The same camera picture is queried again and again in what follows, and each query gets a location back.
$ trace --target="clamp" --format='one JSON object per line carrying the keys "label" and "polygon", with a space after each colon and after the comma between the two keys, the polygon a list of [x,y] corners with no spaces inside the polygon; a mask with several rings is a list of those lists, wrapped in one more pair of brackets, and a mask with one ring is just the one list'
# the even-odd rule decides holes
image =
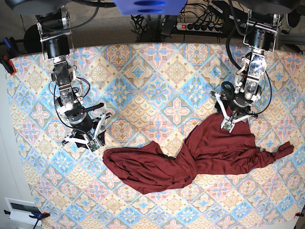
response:
{"label": "clamp", "polygon": [[33,214],[33,216],[29,215],[29,217],[31,217],[32,219],[37,219],[37,222],[35,223],[33,229],[35,229],[37,223],[39,222],[39,220],[42,220],[44,218],[47,218],[50,216],[50,213],[47,213],[47,212],[39,212],[39,213],[36,213],[36,212],[33,212],[31,211],[31,214]]}
{"label": "clamp", "polygon": [[14,75],[16,73],[15,66],[13,62],[9,60],[7,55],[0,56],[0,63],[10,75]]}

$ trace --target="dark red shirt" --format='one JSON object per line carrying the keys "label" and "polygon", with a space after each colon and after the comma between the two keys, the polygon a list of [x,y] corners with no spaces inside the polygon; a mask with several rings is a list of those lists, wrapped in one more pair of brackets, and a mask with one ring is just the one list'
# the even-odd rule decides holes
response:
{"label": "dark red shirt", "polygon": [[286,142],[275,153],[255,145],[248,122],[239,122],[233,131],[221,129],[221,114],[206,118],[185,139],[176,158],[163,154],[150,142],[141,148],[107,149],[104,164],[123,183],[142,194],[189,185],[197,174],[245,174],[262,168],[293,152]]}

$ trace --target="red clamp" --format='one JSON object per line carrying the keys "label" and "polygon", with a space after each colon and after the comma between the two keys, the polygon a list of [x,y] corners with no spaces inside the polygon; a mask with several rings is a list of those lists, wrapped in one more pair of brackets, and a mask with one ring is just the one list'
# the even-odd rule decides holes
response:
{"label": "red clamp", "polygon": [[302,212],[297,212],[295,213],[295,217],[303,217],[304,214]]}
{"label": "red clamp", "polygon": [[10,75],[14,75],[16,73],[15,66],[11,60],[7,57],[7,55],[3,55],[0,57],[0,63],[4,66],[4,68],[8,71]]}

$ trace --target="cable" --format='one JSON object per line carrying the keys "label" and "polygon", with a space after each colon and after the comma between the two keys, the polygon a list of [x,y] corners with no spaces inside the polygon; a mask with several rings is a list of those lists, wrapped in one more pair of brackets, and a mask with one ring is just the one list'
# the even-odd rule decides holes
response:
{"label": "cable", "polygon": [[89,136],[85,131],[82,131],[82,130],[77,129],[77,128],[72,127],[72,126],[69,126],[69,125],[65,124],[65,123],[62,121],[61,117],[59,116],[59,114],[58,114],[58,112],[57,112],[56,106],[55,106],[55,92],[56,92],[56,85],[55,85],[55,87],[54,87],[54,94],[53,94],[54,96],[53,96],[53,100],[54,100],[54,108],[55,108],[56,114],[57,114],[57,116],[58,116],[60,122],[61,122],[62,124],[64,124],[66,127],[70,128],[70,129],[72,129],[72,130],[78,130],[78,131],[80,131],[80,132],[86,134],[88,140],[90,141],[91,138],[90,138],[90,136]]}
{"label": "cable", "polygon": [[91,85],[90,85],[90,83],[86,80],[86,79],[84,79],[84,78],[80,78],[80,77],[77,77],[78,79],[80,79],[80,80],[83,80],[87,85],[88,85],[88,90],[87,90],[87,92],[86,92],[86,94],[84,95],[84,97],[83,98],[85,98],[86,97],[86,95],[89,93],[89,91],[90,91],[90,88],[91,88]]}
{"label": "cable", "polygon": [[102,8],[116,7],[116,5],[113,2],[101,3],[100,1],[94,2],[94,1],[86,1],[86,0],[72,0],[72,1],[85,6],[102,7]]}
{"label": "cable", "polygon": [[230,99],[232,99],[234,97],[234,90],[235,90],[235,88],[234,88],[234,86],[233,86],[233,84],[231,82],[229,82],[229,81],[222,82],[221,88],[225,92],[229,93]]}
{"label": "cable", "polygon": [[26,32],[26,30],[25,30],[25,28],[24,28],[23,18],[22,18],[22,16],[21,16],[21,15],[20,15],[20,17],[21,17],[21,21],[22,21],[22,27],[23,27],[23,30]]}
{"label": "cable", "polygon": [[225,48],[226,48],[226,50],[227,50],[227,54],[228,54],[229,60],[232,62],[232,64],[234,64],[234,66],[235,66],[238,70],[240,70],[240,69],[241,69],[241,66],[239,66],[238,63],[234,60],[234,58],[233,58],[233,56],[232,56],[232,53],[231,53],[231,50],[230,50],[230,40],[231,40],[231,38],[233,37],[233,34],[235,33],[235,31],[236,31],[236,28],[233,27],[232,30],[231,30],[231,32],[230,32],[229,35],[228,35],[228,38],[227,38],[226,42],[225,42]]}
{"label": "cable", "polygon": [[234,7],[233,7],[233,4],[232,4],[232,0],[228,0],[229,1],[229,5],[230,5],[230,10],[231,10],[231,13],[232,13],[232,16],[233,16],[233,21],[234,21],[234,24],[235,24],[235,27],[237,29],[237,32],[242,35],[242,36],[245,36],[245,35],[248,35],[249,33],[251,33],[254,29],[255,29],[255,26],[257,25],[257,23],[259,23],[261,20],[263,20],[266,16],[269,16],[269,14],[266,14],[265,16],[263,16],[260,20],[257,20],[254,25],[251,27],[250,30],[247,31],[247,28],[246,28],[246,31],[245,32],[242,32],[239,28],[239,24],[237,22],[237,17],[235,15],[235,11],[234,11]]}
{"label": "cable", "polygon": [[131,19],[134,22],[134,26],[136,30],[143,29],[142,23],[144,21],[144,17],[142,15],[131,16]]}
{"label": "cable", "polygon": [[201,16],[198,16],[198,15],[195,14],[193,11],[184,11],[184,12],[181,12],[180,14],[181,14],[182,16],[184,16],[185,13],[192,13],[192,14],[194,14],[194,15],[196,16],[196,18],[198,18],[198,19],[201,20],[201,21],[202,21],[202,19],[201,19],[200,17],[205,15],[205,14],[203,14],[203,15],[201,15]]}
{"label": "cable", "polygon": [[197,19],[197,21],[195,21],[193,24],[197,24],[197,22],[199,21],[199,19],[201,19],[201,17],[203,17],[204,15],[205,15],[205,17],[204,17],[204,19],[202,20],[202,22],[205,22],[205,19],[207,18],[207,16],[208,15],[210,15],[210,14],[213,14],[213,12],[208,12],[207,14],[203,14],[203,15],[201,15],[198,19]]}
{"label": "cable", "polygon": [[49,82],[49,91],[50,91],[50,93],[53,95],[53,96],[55,96],[56,98],[58,98],[55,94],[53,94],[53,92],[51,91],[51,88],[50,88],[50,84],[52,83],[53,81],[50,81]]}
{"label": "cable", "polygon": [[45,26],[44,24],[42,24],[41,22],[40,22],[40,25],[41,25],[42,27],[44,27],[45,29],[50,30],[50,31],[54,31],[54,32],[66,32],[66,31],[74,30],[74,29],[77,29],[77,28],[79,28],[79,27],[81,27],[81,26],[84,26],[84,25],[88,24],[89,22],[91,22],[91,21],[95,18],[95,16],[97,15],[97,12],[99,11],[99,8],[100,8],[100,7],[96,7],[95,12],[94,12],[94,14],[92,15],[92,17],[89,18],[89,19],[88,19],[87,21],[85,21],[84,23],[79,24],[79,25],[76,25],[76,26],[73,26],[73,27],[70,27],[70,28],[67,28],[67,29],[54,29],[54,28],[49,28],[49,27]]}
{"label": "cable", "polygon": [[139,37],[139,41],[138,42],[141,42],[141,40],[142,40],[142,37],[143,37],[143,33],[145,32],[145,29],[147,28],[147,24],[145,24],[145,26],[144,26],[144,28],[142,29],[142,32],[141,32],[141,35],[140,35],[140,37]]}
{"label": "cable", "polygon": [[206,25],[209,25],[209,24],[212,22],[212,19],[213,19],[213,12],[208,12],[208,13],[206,14],[206,16],[204,17],[204,19],[202,20],[202,22],[199,24],[200,26],[202,26],[203,23],[206,22],[205,19],[206,19],[209,15],[211,15],[211,19],[210,19],[209,23],[207,23]]}
{"label": "cable", "polygon": [[72,90],[73,90],[74,93],[78,93],[79,92],[78,87],[73,87]]}
{"label": "cable", "polygon": [[33,229],[35,229],[35,228],[36,228],[36,226],[37,226],[37,224],[38,224],[38,221],[39,221],[39,219],[36,221],[36,223],[35,223],[35,225],[34,225]]}
{"label": "cable", "polygon": [[259,114],[261,114],[262,112],[264,112],[265,110],[267,110],[267,108],[269,107],[269,105],[270,105],[270,103],[271,103],[271,100],[272,100],[272,85],[271,85],[271,81],[270,81],[270,78],[269,78],[268,73],[267,73],[267,72],[265,72],[265,73],[266,73],[266,75],[267,75],[267,78],[268,78],[268,81],[269,81],[269,85],[270,85],[270,100],[269,100],[269,103],[268,103],[268,105],[264,108],[264,110],[262,110],[262,111],[260,111],[260,112],[258,112],[258,113],[254,113],[254,114],[252,114],[252,113],[247,113],[248,115],[254,116],[254,115],[259,115]]}
{"label": "cable", "polygon": [[240,2],[238,2],[238,5],[243,9],[243,12],[244,12],[244,8],[243,8],[242,5],[240,4]]}

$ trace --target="table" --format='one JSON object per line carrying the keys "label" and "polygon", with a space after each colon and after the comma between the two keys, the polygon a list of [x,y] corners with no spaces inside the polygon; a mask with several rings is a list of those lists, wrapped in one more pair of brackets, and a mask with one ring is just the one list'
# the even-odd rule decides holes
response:
{"label": "table", "polygon": [[[231,47],[241,64],[246,47]],[[305,62],[294,53],[267,55],[273,99],[251,131],[274,151],[290,140],[293,154],[244,175],[197,175],[192,184],[142,195],[102,162],[106,148],[150,141],[175,156],[183,139],[215,112],[211,90],[233,81],[225,46],[147,43],[78,48],[68,58],[91,83],[88,107],[103,102],[112,113],[106,146],[90,153],[61,140],[71,131],[55,114],[49,90],[52,62],[41,54],[13,59],[7,74],[11,117],[20,158],[37,206],[51,217],[43,228],[243,229],[289,221],[305,204]],[[255,105],[262,110],[270,86]]]}

